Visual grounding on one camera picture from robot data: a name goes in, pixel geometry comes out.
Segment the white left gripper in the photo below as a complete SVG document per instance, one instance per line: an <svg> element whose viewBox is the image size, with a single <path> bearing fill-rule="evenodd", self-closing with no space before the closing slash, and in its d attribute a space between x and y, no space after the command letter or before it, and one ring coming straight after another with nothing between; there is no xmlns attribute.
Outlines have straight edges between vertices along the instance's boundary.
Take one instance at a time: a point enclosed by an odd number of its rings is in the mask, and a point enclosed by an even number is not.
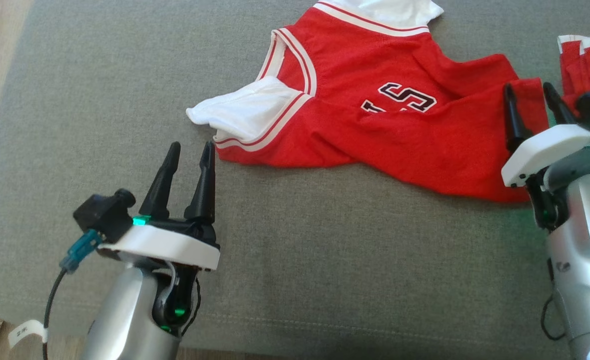
<svg viewBox="0 0 590 360"><path fill-rule="evenodd" d="M158 169L149 191L133 219L133 225L114 243L100 244L98 251L128 264L143 267L166 267L167 263L187 265L202 271L215 271L220 261L220 250L212 244L186 234L153 226L151 220L167 220L170 189L179 165L181 144L170 144L167 155ZM205 143L199 161L200 176L190 204L184 210L187 221L215 223L216 148L212 141Z"/></svg>

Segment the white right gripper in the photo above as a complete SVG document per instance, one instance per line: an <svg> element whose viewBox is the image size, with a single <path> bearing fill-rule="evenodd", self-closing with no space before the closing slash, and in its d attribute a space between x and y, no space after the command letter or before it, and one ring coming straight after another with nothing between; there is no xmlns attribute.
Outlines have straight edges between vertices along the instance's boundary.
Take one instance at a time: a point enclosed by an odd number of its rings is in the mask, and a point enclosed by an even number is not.
<svg viewBox="0 0 590 360"><path fill-rule="evenodd" d="M590 175L590 131L577 125L553 84L544 82L542 90L555 126L533 136L512 85L503 87L505 145L513 152L501 169L506 187L525 187L534 178L542 189L562 189Z"/></svg>

